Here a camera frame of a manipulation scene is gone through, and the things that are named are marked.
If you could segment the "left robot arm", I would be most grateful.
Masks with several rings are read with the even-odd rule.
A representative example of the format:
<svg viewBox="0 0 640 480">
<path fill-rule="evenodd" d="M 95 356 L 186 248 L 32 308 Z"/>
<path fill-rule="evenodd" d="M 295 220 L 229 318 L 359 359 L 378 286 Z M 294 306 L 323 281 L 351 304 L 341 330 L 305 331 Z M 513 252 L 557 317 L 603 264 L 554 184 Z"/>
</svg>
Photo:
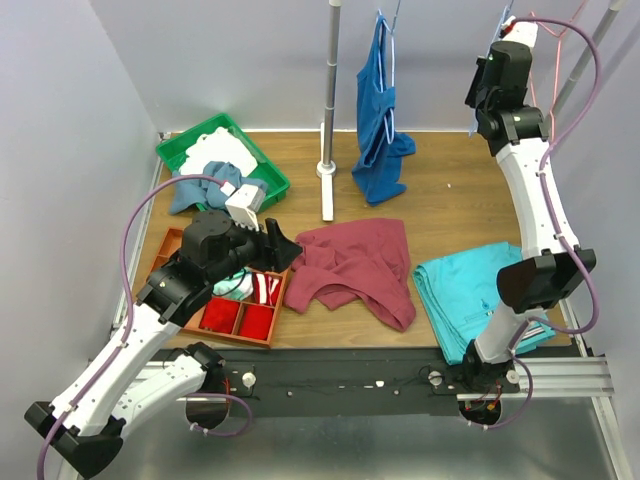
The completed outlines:
<svg viewBox="0 0 640 480">
<path fill-rule="evenodd" d="M 272 218 L 244 226 L 221 211 L 195 215 L 181 246 L 153 271 L 127 318 L 84 372 L 51 401 L 33 403 L 25 420 L 84 479 L 100 474 L 135 427 L 180 397 L 221 396 L 223 358 L 203 343 L 165 371 L 133 382 L 147 362 L 211 300 L 216 283 L 249 267 L 282 273 L 301 254 Z"/>
</svg>

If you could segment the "light blue wire hanger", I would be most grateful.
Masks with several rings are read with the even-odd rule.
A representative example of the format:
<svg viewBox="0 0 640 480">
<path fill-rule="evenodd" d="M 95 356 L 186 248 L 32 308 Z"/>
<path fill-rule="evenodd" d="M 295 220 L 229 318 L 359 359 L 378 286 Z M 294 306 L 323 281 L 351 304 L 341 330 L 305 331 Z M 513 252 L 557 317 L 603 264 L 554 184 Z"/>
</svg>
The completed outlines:
<svg viewBox="0 0 640 480">
<path fill-rule="evenodd" d="M 505 6 L 503 8 L 503 11 L 501 13 L 501 16 L 499 17 L 499 21 L 498 21 L 498 23 L 496 25 L 494 34 L 493 34 L 491 40 L 489 41 L 489 46 L 493 42 L 498 40 L 499 34 L 501 32 L 501 29 L 502 29 L 502 26 L 505 24 L 507 19 L 511 16 L 511 10 L 513 8 L 513 4 L 514 4 L 513 0 L 508 1 L 505 4 Z M 471 125 L 469 127 L 468 137 L 471 138 L 474 134 L 477 133 L 477 131 L 478 131 L 478 121 L 476 120 L 475 116 L 472 116 L 472 122 L 471 122 Z"/>
</svg>

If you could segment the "maroon tank top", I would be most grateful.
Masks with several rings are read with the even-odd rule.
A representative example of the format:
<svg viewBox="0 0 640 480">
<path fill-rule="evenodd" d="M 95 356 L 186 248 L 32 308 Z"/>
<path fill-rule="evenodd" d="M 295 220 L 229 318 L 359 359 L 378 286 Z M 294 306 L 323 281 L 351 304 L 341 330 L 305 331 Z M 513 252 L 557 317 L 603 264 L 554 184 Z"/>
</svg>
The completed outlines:
<svg viewBox="0 0 640 480">
<path fill-rule="evenodd" d="M 284 297 L 303 314 L 319 301 L 336 310 L 356 299 L 388 327 L 406 331 L 416 317 L 408 277 L 411 266 L 404 222 L 370 218 L 302 232 L 302 254 L 292 264 Z"/>
</svg>

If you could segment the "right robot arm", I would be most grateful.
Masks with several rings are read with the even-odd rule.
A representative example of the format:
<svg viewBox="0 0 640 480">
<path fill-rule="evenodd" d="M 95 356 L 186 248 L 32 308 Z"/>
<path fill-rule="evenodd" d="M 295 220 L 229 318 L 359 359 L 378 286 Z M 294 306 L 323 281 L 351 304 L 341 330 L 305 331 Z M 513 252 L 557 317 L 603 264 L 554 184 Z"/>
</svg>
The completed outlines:
<svg viewBox="0 0 640 480">
<path fill-rule="evenodd" d="M 474 392 L 505 379 L 530 322 L 567 298 L 596 265 L 594 251 L 581 247 L 568 224 L 543 158 L 549 147 L 544 116 L 525 103 L 531 64 L 531 44 L 492 43 L 476 62 L 465 99 L 507 181 L 522 244 L 521 261 L 498 271 L 498 306 L 463 356 L 458 379 Z"/>
</svg>

